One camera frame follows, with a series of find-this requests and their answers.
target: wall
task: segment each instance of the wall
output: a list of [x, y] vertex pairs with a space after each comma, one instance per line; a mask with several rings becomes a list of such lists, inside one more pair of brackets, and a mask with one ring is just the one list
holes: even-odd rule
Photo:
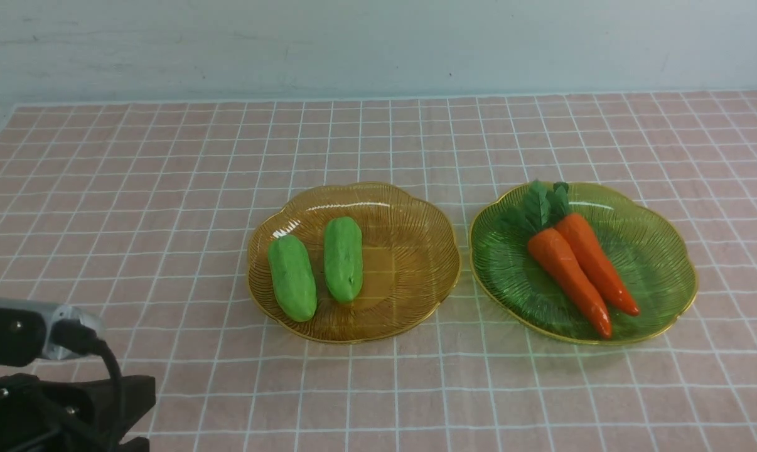
[[0, 105], [757, 87], [757, 0], [4, 0]]

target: green leaves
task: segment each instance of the green leaves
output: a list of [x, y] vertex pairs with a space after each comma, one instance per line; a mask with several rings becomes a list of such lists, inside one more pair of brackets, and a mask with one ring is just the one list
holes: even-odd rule
[[559, 223], [566, 215], [571, 213], [571, 206], [568, 204], [568, 184], [557, 182], [554, 184], [554, 191], [549, 191], [547, 198], [551, 205], [551, 223]]
[[521, 205], [502, 212], [497, 220], [505, 229], [524, 230], [535, 235], [570, 213], [567, 183], [554, 183], [554, 189], [549, 190], [542, 182], [534, 180], [523, 195]]
[[524, 195], [523, 211], [527, 220], [538, 232], [547, 228], [549, 224], [550, 205], [547, 199], [548, 189], [539, 180], [530, 184], [530, 189]]

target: toy cucumber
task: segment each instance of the toy cucumber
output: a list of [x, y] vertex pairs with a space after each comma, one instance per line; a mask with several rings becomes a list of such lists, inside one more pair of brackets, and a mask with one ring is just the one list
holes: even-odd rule
[[309, 251], [295, 235], [273, 240], [267, 250], [278, 306], [294, 321], [308, 321], [318, 309]]
[[331, 220], [323, 239], [326, 286], [339, 303], [350, 303], [362, 290], [362, 230], [350, 217]]

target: plate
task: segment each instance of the plate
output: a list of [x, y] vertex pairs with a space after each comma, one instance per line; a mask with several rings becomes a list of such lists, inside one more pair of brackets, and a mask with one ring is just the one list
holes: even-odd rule
[[[352, 217], [362, 230], [364, 284], [353, 303], [328, 293], [323, 232], [336, 217]], [[290, 320], [275, 299], [267, 247], [293, 234], [309, 250], [318, 286], [312, 320]], [[431, 315], [456, 285], [461, 269], [451, 222], [433, 204], [386, 183], [326, 185], [296, 196], [255, 230], [249, 245], [247, 285], [256, 305], [293, 333], [327, 343], [359, 343], [398, 335]]]
[[501, 212], [521, 203], [528, 189], [525, 184], [508, 191], [479, 212], [470, 228], [473, 277], [514, 318], [558, 340], [620, 345], [659, 335], [691, 307], [699, 280], [677, 229], [614, 189], [572, 183], [571, 208], [591, 224], [640, 307], [640, 315], [631, 317], [608, 304], [613, 336], [602, 340], [528, 254], [527, 238], [496, 221]]

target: toy carrot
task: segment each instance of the toy carrot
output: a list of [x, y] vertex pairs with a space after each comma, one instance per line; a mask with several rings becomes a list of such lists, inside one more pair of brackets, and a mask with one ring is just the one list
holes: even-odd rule
[[599, 335], [611, 338], [610, 315], [602, 295], [582, 272], [568, 242], [549, 227], [551, 209], [547, 192], [548, 189], [539, 181], [531, 183], [521, 208], [510, 211], [505, 221], [532, 234], [527, 242], [530, 255], [554, 278]]
[[554, 229], [570, 244], [579, 266], [602, 294], [602, 298], [625, 314], [639, 315], [640, 309], [636, 301], [616, 272], [616, 267], [605, 255], [590, 224], [582, 215], [571, 212], [568, 184], [554, 184], [554, 191], [548, 192], [548, 198]]

